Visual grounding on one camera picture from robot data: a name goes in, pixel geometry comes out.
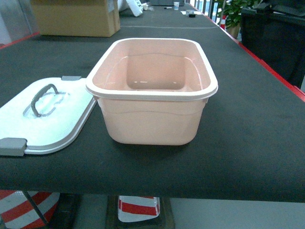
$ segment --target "container rim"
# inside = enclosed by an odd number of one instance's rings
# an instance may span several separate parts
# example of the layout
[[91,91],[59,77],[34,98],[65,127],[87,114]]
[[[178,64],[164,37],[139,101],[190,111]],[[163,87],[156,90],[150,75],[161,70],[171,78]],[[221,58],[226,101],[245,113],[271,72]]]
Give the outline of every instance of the container rim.
[[[123,91],[123,90],[108,90],[97,87],[93,83],[93,78],[100,68],[101,64],[104,62],[108,54],[112,51],[113,47],[118,43],[127,41],[127,40],[180,40],[191,42],[196,45],[197,50],[199,51],[205,67],[209,73],[209,78],[211,80],[210,85],[207,88],[204,88],[195,92],[169,92],[169,91]],[[123,99],[123,100],[157,100],[157,101],[193,101],[206,99],[214,95],[218,90],[218,82],[216,76],[212,70],[212,67],[203,52],[199,43],[188,40],[188,39],[179,39],[179,38],[126,38],[115,41],[105,54],[100,58],[95,67],[89,73],[86,79],[86,89],[89,93],[93,94],[99,98],[107,99]]]

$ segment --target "gray lid handle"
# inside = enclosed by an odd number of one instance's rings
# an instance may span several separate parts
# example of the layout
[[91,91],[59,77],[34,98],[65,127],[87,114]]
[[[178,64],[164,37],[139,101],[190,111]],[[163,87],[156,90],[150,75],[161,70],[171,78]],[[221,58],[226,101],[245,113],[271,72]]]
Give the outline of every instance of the gray lid handle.
[[48,84],[47,86],[43,87],[40,91],[37,92],[37,94],[34,96],[30,106],[34,112],[34,114],[36,115],[36,117],[40,117],[41,114],[38,113],[37,109],[36,109],[36,102],[50,89],[53,88],[55,93],[58,94],[58,90],[55,87],[55,85],[53,84]]

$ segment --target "green leaves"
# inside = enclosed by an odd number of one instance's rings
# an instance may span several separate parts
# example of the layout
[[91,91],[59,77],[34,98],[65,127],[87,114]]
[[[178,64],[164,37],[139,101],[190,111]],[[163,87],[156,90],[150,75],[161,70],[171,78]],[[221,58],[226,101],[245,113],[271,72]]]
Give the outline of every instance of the green leaves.
[[[222,7],[224,0],[215,0],[218,6]],[[227,15],[225,24],[227,28],[237,26],[241,19],[241,12],[243,7],[253,8],[260,0],[227,0],[224,7],[224,15]]]

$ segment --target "potted plant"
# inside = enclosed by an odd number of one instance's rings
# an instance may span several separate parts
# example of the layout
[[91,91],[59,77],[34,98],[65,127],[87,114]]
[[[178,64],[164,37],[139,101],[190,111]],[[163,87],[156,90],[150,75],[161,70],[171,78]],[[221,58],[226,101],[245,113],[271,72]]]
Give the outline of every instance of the potted plant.
[[239,29],[240,29],[240,21],[242,19],[242,8],[248,7],[253,8],[260,0],[226,0],[224,5],[224,0],[216,0],[218,2],[218,6],[222,8],[220,12],[221,15],[226,15],[227,18],[225,20],[225,25],[227,32],[237,38]]

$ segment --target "black table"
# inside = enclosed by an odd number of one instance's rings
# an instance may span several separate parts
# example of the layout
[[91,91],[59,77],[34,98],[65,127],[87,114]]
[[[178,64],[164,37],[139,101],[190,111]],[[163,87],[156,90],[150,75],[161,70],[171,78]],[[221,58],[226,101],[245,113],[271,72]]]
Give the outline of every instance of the black table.
[[129,37],[202,46],[219,90],[195,139],[183,146],[117,143],[96,105],[63,150],[0,157],[0,189],[305,202],[304,102],[202,15],[154,7],[135,18],[126,10],[110,38],[35,36],[1,49],[0,106],[38,79],[86,77],[114,41]]

